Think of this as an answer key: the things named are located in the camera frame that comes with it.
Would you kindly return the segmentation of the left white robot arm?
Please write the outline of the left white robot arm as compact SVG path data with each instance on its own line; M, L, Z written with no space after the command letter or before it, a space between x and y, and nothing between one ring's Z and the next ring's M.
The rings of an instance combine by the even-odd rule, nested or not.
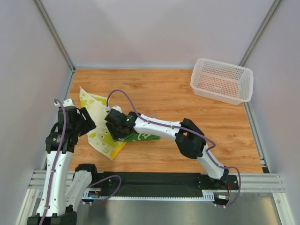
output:
M46 177L36 215L29 225L75 225L77 208L88 185L97 178L94 164L80 164L67 187L68 169L78 138L96 128L87 109L75 106L59 108L58 121L47 136Z

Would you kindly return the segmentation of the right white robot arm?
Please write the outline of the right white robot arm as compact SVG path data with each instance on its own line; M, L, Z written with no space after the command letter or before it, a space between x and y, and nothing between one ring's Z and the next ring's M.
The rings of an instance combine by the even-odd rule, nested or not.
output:
M130 112L124 114L116 109L110 109L105 117L106 126L114 141L123 139L130 134L147 134L168 138L174 141L180 153L190 159L195 159L206 170L213 182L224 185L227 182L229 170L210 154L207 142L214 147L213 141L190 119L182 122L158 120L146 115Z

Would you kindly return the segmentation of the green cream patterned towel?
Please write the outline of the green cream patterned towel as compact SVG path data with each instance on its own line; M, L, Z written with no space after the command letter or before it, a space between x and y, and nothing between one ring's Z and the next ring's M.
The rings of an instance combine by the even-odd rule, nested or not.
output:
M135 134L132 133L122 139L122 142L137 142L137 141L151 141L151 140L159 140L160 136L150 135L150 134Z

